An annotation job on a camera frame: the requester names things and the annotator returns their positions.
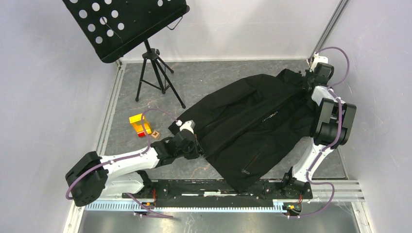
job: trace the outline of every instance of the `gray floor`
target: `gray floor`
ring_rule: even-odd
[[[324,203],[303,205],[303,214]],[[174,219],[140,218],[130,212],[86,211],[81,233],[359,233],[349,202],[331,203],[318,215],[287,219],[275,213],[167,213]]]
[[[303,60],[285,61],[220,61],[168,63],[175,73],[169,72],[174,87],[189,108],[205,95],[212,93],[240,78],[260,73],[277,75],[282,69],[305,72],[307,64]],[[129,123],[129,117],[142,113],[148,108],[161,108],[176,117],[184,112],[171,89],[166,94],[147,84],[143,84],[140,101],[135,102],[138,79],[142,64],[127,64],[121,84],[120,94],[105,155],[114,155],[140,149],[147,145],[145,138],[138,138]],[[156,83],[150,64],[146,66],[145,80]],[[146,116],[154,130],[161,137],[170,136],[167,127],[172,120],[161,112],[150,112]],[[299,161],[309,138],[303,138],[295,148],[263,178],[282,178],[291,166]],[[203,158],[186,160],[180,158],[173,164],[148,171],[151,179],[219,179],[220,174]],[[337,151],[331,153],[314,173],[315,178],[345,178],[342,161]]]

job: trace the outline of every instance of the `black jacket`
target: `black jacket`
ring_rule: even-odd
[[[302,84],[303,77],[288,69],[276,77],[243,78],[207,95],[178,119],[194,120],[205,158],[242,192],[309,136],[314,102]],[[172,124],[169,130],[176,134],[178,127]]]

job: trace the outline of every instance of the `metal frame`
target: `metal frame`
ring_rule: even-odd
[[[116,65],[117,69],[121,68],[122,62],[121,62],[120,58],[115,61],[115,65]]]
[[[345,10],[347,4],[349,3],[349,0],[340,0],[338,3],[338,6],[336,7],[335,11],[332,14],[332,17],[330,18],[329,22],[327,23],[321,37],[319,38],[318,43],[315,46],[315,49],[313,52],[309,55],[311,57],[316,51],[320,50],[323,48],[325,45],[327,39],[329,38],[331,32],[333,31],[333,28],[336,26],[336,23],[338,22],[339,18],[341,17],[343,11]]]
[[[116,72],[116,79],[111,89],[110,99],[107,103],[107,110],[104,119],[101,123],[100,136],[97,139],[95,148],[98,154],[104,154],[106,150],[107,139],[109,138],[110,128],[113,122],[113,116],[116,109],[117,100],[119,98],[121,82],[123,80],[124,69],[126,64],[121,65]],[[66,223],[63,229],[63,233],[78,233],[80,229],[80,223],[85,208],[77,207],[74,201],[71,202],[69,215],[66,219]]]
[[[96,151],[98,154],[104,154],[106,149],[106,142],[109,137],[110,128],[112,125],[117,100],[119,97],[120,87],[124,75],[124,70],[127,64],[123,63],[116,74],[116,79],[111,90],[110,100],[107,106],[106,115],[102,122],[102,131],[96,143]],[[350,202],[354,209],[354,214],[358,223],[358,228],[361,233],[373,233],[374,230],[370,224],[370,218],[368,215],[368,208],[359,186],[358,181],[346,181],[346,180],[333,180],[331,181],[336,188],[335,198],[333,202]],[[313,199],[304,200],[310,202],[326,202],[331,194],[331,187],[329,185],[313,185],[312,186]],[[122,201],[120,197],[114,197],[112,199],[99,199],[99,200],[111,200]],[[293,200],[275,200],[278,202],[291,202]],[[85,207],[77,207],[72,202],[68,218],[65,223],[63,233],[78,233],[80,229],[80,223],[83,217]]]

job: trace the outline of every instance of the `black mounting base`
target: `black mounting base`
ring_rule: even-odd
[[[285,196],[280,181],[262,179],[243,193],[237,193],[224,180],[157,180],[157,207],[271,207],[273,200],[298,200],[297,196]],[[221,196],[211,195],[216,192]],[[152,193],[139,192],[135,198],[153,198]],[[312,199],[312,192],[305,192],[303,199]]]
[[[137,88],[137,94],[136,94],[135,101],[136,102],[139,101],[139,95],[140,95],[140,89],[141,89],[142,83],[147,83],[148,85],[150,85],[150,86],[152,86],[156,89],[159,89],[162,92],[162,94],[165,94],[166,90],[170,87],[172,89],[173,93],[176,95],[177,99],[179,100],[180,104],[182,105],[182,108],[186,108],[186,105],[183,103],[183,101],[180,98],[179,94],[177,93],[176,89],[173,87],[172,83],[170,82],[169,77],[166,75],[165,69],[168,69],[172,74],[174,73],[174,71],[159,57],[159,55],[160,55],[159,50],[150,48],[148,40],[144,41],[144,45],[146,46],[147,52],[142,55],[142,57],[143,57],[143,67],[142,67],[142,71],[141,71],[141,75],[140,75],[139,86]],[[152,84],[152,83],[150,83],[150,82],[143,79],[144,70],[146,68],[147,60],[150,60],[150,62],[152,63],[153,70],[154,70],[154,73],[156,75],[159,86],[156,86],[156,85],[154,85],[154,84]],[[159,61],[164,65],[165,69],[162,68]],[[162,83],[162,79],[160,78],[159,70],[165,78],[165,81],[164,81],[165,84],[164,85]]]
[[[308,196],[310,197],[309,199],[312,199],[312,189],[309,182],[298,181],[292,176],[292,170],[293,167],[283,176],[280,187],[282,194],[290,199],[299,198],[300,195],[302,195],[304,199]]]

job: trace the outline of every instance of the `music stand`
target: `music stand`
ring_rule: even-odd
[[[150,48],[148,42],[149,37],[189,11],[186,0],[63,0],[63,2],[104,63],[115,62],[144,42],[147,52],[142,55],[143,67],[136,101],[140,94],[141,83],[145,82],[161,90],[162,94],[170,87],[182,107],[186,107],[159,61],[171,73],[173,70],[159,57],[158,50]],[[153,65],[160,87],[143,80],[147,60],[150,60]],[[169,84],[166,87],[163,86],[157,68]]]

